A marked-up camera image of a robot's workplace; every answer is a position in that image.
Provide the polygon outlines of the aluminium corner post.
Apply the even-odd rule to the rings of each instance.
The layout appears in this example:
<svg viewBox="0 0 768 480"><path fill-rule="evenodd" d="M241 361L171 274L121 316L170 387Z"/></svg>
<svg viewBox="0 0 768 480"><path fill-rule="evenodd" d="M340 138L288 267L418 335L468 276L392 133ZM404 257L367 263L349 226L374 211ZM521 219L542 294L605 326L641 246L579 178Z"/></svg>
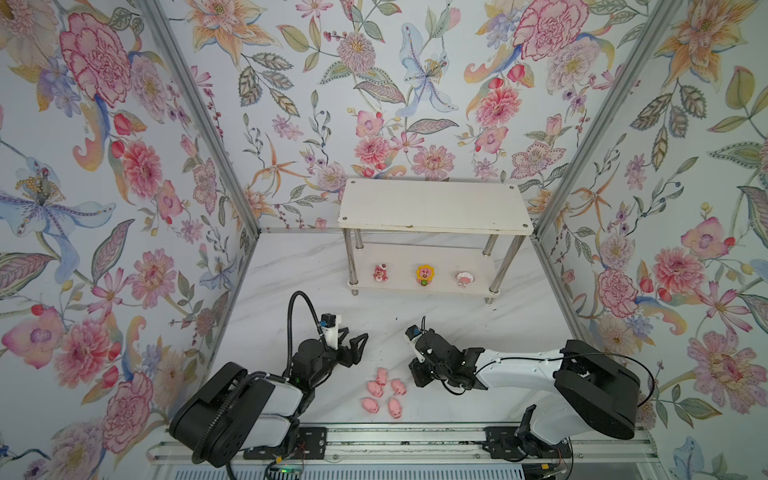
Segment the aluminium corner post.
<svg viewBox="0 0 768 480"><path fill-rule="evenodd" d="M234 201L239 218L248 233L257 239L260 234L257 220L239 184L224 143L215 128L215 123L207 113L204 98L198 90L189 65L175 40L170 21L165 16L159 1L138 0L137 5L152 33L153 39L158 44L161 53L167 57L170 63L171 74L179 86L184 100L188 104L193 124L209 148L214 163L220 169L221 178L232 194L232 200Z"/></svg>
<svg viewBox="0 0 768 480"><path fill-rule="evenodd" d="M641 31L641 35L624 63L622 73L617 77L614 86L597 110L593 125L585 134L545 212L539 218L532 238L542 240L549 228L555 224L556 217L567 200L573 184L590 161L593 150L609 129L623 102L629 97L638 75L650 59L656 44L666 32L671 18L678 8L679 6L675 5L675 1L658 1L655 4L646 21L646 26Z"/></svg>

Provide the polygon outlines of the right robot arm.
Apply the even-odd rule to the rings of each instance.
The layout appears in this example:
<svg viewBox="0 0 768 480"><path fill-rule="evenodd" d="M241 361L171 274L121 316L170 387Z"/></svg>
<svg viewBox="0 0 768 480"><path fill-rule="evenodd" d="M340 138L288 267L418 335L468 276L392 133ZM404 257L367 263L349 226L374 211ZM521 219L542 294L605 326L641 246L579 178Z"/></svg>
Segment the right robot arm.
<svg viewBox="0 0 768 480"><path fill-rule="evenodd" d="M450 393L524 388L544 393L516 427L488 427L484 448L509 461L566 459L573 437L597 432L631 440L641 404L640 380L620 363L576 339L559 350L528 354L458 349L433 329L412 325L405 336L415 357L415 385L440 382Z"/></svg>

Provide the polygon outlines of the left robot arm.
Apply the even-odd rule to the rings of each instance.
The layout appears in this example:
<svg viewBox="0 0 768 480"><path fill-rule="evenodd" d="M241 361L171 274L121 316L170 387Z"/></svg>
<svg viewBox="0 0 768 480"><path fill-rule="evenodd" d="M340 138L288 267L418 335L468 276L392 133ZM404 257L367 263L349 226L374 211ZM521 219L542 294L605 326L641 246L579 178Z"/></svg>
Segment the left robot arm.
<svg viewBox="0 0 768 480"><path fill-rule="evenodd" d="M362 360L369 335L344 344L348 334L346 327L323 327L289 351L281 375L225 364L174 415L170 436L190 449L194 464L215 468L229 467L241 451L286 459L306 448L300 416L316 390L336 367Z"/></svg>

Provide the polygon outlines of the left aluminium corner post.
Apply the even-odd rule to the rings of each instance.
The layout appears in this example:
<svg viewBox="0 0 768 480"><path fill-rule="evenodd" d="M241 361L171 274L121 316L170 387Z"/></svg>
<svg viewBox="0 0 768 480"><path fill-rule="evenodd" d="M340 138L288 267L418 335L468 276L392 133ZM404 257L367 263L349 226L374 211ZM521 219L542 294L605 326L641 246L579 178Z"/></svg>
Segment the left aluminium corner post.
<svg viewBox="0 0 768 480"><path fill-rule="evenodd" d="M248 233L257 239L260 234L257 220L239 184L224 143L215 128L215 123L207 113L204 98L198 90L189 65L175 40L170 21L165 16L159 1L138 0L137 5L152 33L153 39L158 44L161 53L167 57L170 63L171 74L179 86L184 100L188 104L193 124L209 148L214 163L220 169L221 178L232 194L232 200L234 201L239 218Z"/></svg>

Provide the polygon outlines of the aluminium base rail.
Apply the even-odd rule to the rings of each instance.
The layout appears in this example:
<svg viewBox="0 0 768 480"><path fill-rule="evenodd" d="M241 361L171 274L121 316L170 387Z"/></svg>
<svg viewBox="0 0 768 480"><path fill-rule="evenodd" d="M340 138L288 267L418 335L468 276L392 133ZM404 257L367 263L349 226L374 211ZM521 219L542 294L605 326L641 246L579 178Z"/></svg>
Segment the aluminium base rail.
<svg viewBox="0 0 768 480"><path fill-rule="evenodd" d="M485 464L494 461L486 423L315 423L326 430L323 456L309 448L284 461L297 465ZM656 445L640 430L631 440L583 433L565 441L567 451L550 460L558 466L583 463L657 463Z"/></svg>

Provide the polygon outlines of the right aluminium corner post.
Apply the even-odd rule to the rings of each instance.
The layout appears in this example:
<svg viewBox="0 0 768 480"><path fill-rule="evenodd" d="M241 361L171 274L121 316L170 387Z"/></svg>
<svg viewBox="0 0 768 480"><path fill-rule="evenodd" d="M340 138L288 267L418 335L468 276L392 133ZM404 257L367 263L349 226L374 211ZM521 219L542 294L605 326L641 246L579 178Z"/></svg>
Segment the right aluminium corner post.
<svg viewBox="0 0 768 480"><path fill-rule="evenodd" d="M573 184L590 161L593 150L609 129L623 102L629 97L638 75L650 59L656 44L666 32L671 18L678 8L679 6L675 5L675 1L658 1L655 4L646 21L646 26L641 31L641 35L624 63L622 73L617 77L614 86L597 110L593 125L585 134L545 212L539 218L532 238L542 240L549 228L555 224L556 217L567 200Z"/></svg>

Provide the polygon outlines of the pink bear white bowl toy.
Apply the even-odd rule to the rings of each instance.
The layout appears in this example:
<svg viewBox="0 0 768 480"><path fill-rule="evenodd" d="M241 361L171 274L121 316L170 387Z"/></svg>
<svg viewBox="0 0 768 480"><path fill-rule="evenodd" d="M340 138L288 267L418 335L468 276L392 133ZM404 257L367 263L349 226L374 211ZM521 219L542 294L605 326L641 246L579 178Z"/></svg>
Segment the pink bear white bowl toy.
<svg viewBox="0 0 768 480"><path fill-rule="evenodd" d="M455 280L459 288L465 289L475 281L475 277L470 272L462 271L456 274Z"/></svg>

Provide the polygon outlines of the pink bear with strawberry hat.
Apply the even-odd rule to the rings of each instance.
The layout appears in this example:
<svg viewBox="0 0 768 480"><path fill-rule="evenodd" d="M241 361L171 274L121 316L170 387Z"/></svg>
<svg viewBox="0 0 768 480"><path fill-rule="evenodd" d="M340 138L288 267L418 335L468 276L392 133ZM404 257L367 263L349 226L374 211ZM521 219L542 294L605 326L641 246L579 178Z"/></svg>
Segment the pink bear with strawberry hat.
<svg viewBox="0 0 768 480"><path fill-rule="evenodd" d="M388 280L388 272L386 264L377 264L374 267L373 279L377 283L383 283Z"/></svg>

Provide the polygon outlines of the white two-tier shelf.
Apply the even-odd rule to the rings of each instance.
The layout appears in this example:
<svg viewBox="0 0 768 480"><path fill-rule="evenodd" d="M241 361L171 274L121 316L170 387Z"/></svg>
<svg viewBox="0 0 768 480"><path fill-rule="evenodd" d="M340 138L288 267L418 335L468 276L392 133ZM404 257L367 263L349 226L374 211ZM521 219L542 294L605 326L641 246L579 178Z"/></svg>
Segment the white two-tier shelf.
<svg viewBox="0 0 768 480"><path fill-rule="evenodd" d="M352 294L362 291L476 296L492 303L534 224L518 186L466 182L352 179L340 205L348 280ZM483 236L482 248L371 243L366 233L456 234ZM377 283L374 267L386 264L388 280ZM419 266L435 270L426 287ZM475 281L457 286L467 271Z"/></svg>

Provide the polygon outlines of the small pink pig toy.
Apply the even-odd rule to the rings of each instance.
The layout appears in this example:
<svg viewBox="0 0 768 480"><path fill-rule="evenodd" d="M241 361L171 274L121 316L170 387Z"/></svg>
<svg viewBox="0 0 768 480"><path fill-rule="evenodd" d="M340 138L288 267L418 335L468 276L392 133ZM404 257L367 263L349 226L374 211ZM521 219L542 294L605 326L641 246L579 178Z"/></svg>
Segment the small pink pig toy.
<svg viewBox="0 0 768 480"><path fill-rule="evenodd" d="M384 386L377 381L368 381L366 383L366 388L375 398L382 398L384 395Z"/></svg>
<svg viewBox="0 0 768 480"><path fill-rule="evenodd" d="M395 395L405 395L407 393L405 384L399 379L392 380L390 385Z"/></svg>
<svg viewBox="0 0 768 480"><path fill-rule="evenodd" d="M378 368L375 381L378 385L385 386L388 383L388 371L385 368Z"/></svg>
<svg viewBox="0 0 768 480"><path fill-rule="evenodd" d="M390 416L393 419L398 420L402 417L403 408L400 401L397 398L395 397L390 398L387 403L387 408Z"/></svg>
<svg viewBox="0 0 768 480"><path fill-rule="evenodd" d="M366 412L370 414L377 414L380 410L378 401L370 397L364 398L361 401L361 406Z"/></svg>

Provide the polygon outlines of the pink bear yellow flower toy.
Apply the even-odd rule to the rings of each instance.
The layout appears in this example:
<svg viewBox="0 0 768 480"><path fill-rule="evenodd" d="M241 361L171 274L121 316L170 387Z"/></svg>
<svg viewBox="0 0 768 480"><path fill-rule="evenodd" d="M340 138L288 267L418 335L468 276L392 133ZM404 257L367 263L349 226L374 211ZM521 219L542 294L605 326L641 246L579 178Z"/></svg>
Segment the pink bear yellow flower toy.
<svg viewBox="0 0 768 480"><path fill-rule="evenodd" d="M426 287L432 283L435 276L435 270L430 265L422 265L417 268L416 276L418 283L421 286Z"/></svg>

